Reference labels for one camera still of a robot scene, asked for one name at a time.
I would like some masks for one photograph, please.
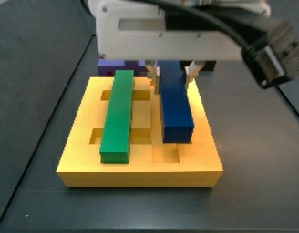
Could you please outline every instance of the yellow wooden base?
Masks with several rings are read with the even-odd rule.
[[[214,187],[223,173],[195,81],[187,95],[195,120],[191,144],[163,144],[159,96],[135,78],[128,164],[103,164],[100,143],[113,79],[92,77],[61,155],[67,187]]]

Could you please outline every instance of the dark table surface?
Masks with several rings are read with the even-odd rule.
[[[96,45],[75,71],[0,231],[299,229],[299,117],[241,62],[198,78],[224,174],[214,188],[67,188],[56,174]]]

